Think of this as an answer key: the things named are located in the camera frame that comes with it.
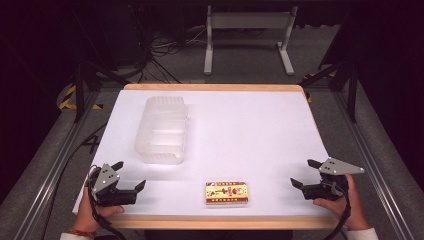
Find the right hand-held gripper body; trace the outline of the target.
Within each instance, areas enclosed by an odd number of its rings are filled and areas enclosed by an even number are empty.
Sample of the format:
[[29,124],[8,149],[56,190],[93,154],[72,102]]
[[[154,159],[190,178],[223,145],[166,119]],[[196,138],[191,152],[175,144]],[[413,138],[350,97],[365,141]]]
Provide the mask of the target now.
[[346,174],[362,174],[365,172],[363,167],[355,166],[332,157],[321,163],[321,167],[317,169],[321,176],[320,182],[318,184],[304,185],[302,193],[306,200],[317,198],[324,198],[331,201],[337,200],[345,196],[348,192],[349,186]]

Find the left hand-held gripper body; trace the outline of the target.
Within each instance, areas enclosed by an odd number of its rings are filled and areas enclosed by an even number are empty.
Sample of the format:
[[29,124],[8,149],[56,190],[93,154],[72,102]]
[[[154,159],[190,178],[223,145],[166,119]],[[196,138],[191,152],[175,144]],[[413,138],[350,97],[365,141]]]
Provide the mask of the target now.
[[120,175],[105,163],[96,167],[87,179],[89,194],[98,206],[109,207],[135,204],[137,194],[134,189],[120,190],[117,184]]

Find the translucent plastic container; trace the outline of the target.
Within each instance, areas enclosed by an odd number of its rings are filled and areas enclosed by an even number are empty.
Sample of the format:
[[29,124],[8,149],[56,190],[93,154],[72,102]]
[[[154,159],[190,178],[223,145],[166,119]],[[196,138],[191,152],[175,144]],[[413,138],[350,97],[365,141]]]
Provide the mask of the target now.
[[147,164],[177,165],[183,161],[188,109],[181,96],[147,99],[135,150]]

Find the yellow and red packet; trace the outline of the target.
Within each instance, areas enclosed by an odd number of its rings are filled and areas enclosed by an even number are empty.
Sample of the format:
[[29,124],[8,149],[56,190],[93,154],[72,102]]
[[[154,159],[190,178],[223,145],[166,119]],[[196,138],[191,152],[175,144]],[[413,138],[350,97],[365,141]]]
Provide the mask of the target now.
[[247,204],[248,188],[245,182],[207,182],[205,185],[207,204]]

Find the person's left hand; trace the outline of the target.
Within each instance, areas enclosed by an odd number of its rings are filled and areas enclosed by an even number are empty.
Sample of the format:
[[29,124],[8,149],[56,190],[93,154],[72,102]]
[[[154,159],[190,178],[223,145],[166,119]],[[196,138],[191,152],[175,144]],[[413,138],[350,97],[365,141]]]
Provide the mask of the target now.
[[[83,233],[94,233],[100,228],[100,225],[92,215],[92,208],[90,205],[89,196],[90,194],[88,193],[88,188],[85,187],[83,190],[83,196],[79,204],[76,219],[71,227],[72,230],[76,230],[77,232]],[[122,206],[96,206],[95,209],[100,216],[105,218],[124,212],[124,208]]]

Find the yellow and black floor tape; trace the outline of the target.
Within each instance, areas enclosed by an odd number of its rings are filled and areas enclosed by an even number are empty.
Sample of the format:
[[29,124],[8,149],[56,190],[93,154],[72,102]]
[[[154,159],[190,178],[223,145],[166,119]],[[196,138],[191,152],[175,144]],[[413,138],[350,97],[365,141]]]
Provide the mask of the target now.
[[60,109],[71,109],[71,110],[77,109],[77,105],[71,102],[71,98],[75,92],[76,92],[76,85],[71,84],[69,88],[66,90],[65,95],[59,104]]
[[[312,78],[314,75],[315,74],[306,74],[306,75],[303,76],[302,81],[306,81],[306,80]],[[331,79],[334,78],[334,76],[335,76],[335,73],[326,74],[326,75],[323,76],[323,79],[330,79],[331,80]],[[308,103],[312,103],[313,100],[312,100],[311,94],[309,92],[305,92],[305,96],[306,96]]]

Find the white table sheet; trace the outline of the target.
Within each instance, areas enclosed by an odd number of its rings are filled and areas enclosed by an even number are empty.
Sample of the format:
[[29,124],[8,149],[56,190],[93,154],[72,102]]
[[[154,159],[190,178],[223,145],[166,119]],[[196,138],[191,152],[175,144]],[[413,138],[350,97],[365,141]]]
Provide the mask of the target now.
[[[290,179],[320,180],[308,159],[328,153],[310,107],[300,92],[182,91],[188,108],[183,161],[146,164],[135,150],[145,103],[153,92],[123,90],[93,159],[94,164],[122,161],[121,189],[146,181],[127,216],[265,217],[322,216]],[[205,201],[207,182],[245,182],[247,204]]]

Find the black tripod stand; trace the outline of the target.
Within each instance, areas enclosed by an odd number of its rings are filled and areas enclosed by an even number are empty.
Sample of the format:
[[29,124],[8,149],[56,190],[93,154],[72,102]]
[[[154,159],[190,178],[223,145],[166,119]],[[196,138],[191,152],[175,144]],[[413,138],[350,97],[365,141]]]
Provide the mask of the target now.
[[76,117],[74,122],[78,123],[87,109],[84,97],[84,86],[87,86],[90,91],[99,91],[101,88],[101,80],[96,75],[97,72],[105,75],[114,82],[126,86],[128,80],[118,76],[106,67],[91,61],[80,61],[75,66],[74,83],[76,86]]
[[332,64],[318,73],[302,80],[299,85],[303,88],[312,85],[313,83],[321,80],[326,75],[334,73],[334,77],[330,81],[328,87],[333,92],[340,92],[346,83],[348,86],[348,102],[347,112],[352,122],[356,122],[355,109],[356,109],[356,92],[358,86],[358,73],[355,63],[352,61],[343,61],[336,64]]

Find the person's dark clothing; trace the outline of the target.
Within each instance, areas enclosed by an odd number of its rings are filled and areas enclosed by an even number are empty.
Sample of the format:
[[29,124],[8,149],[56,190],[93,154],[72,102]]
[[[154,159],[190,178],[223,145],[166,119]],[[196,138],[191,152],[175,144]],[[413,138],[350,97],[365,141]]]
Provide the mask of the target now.
[[292,240],[292,230],[145,230],[146,240]]

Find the white metal stand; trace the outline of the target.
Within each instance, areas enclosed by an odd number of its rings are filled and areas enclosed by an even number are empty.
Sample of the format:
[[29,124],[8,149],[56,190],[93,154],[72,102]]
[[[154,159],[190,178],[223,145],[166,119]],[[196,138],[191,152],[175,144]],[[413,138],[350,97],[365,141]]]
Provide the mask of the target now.
[[298,7],[283,12],[214,12],[207,9],[204,74],[212,74],[213,66],[213,30],[214,29],[283,29],[283,39],[276,44],[286,74],[294,75],[294,68],[289,58],[287,47],[294,27]]

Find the aluminium floor rail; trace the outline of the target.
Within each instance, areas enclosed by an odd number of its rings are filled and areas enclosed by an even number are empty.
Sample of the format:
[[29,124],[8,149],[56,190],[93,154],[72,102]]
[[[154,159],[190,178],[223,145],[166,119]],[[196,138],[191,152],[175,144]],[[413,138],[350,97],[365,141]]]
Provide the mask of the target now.
[[339,92],[333,93],[333,99],[336,102],[340,112],[347,123],[351,135],[353,136],[359,151],[362,155],[362,163],[371,179],[371,182],[377,192],[380,202],[395,230],[395,233],[399,240],[415,240],[408,224],[406,223],[403,214],[400,211],[398,204],[396,203],[392,191],[386,183],[382,172],[379,170],[375,158],[371,154],[371,151],[365,141],[359,126],[354,123],[347,110],[347,102],[343,98],[343,95]]
[[57,187],[59,176],[70,156],[72,146],[86,121],[88,106],[94,104],[98,92],[90,92],[85,97],[81,119],[75,123],[71,111],[64,112],[53,125],[39,150],[16,183],[10,197],[16,196],[22,205],[18,207],[20,217],[18,229],[12,234],[11,240],[29,240],[42,213],[51,200]]

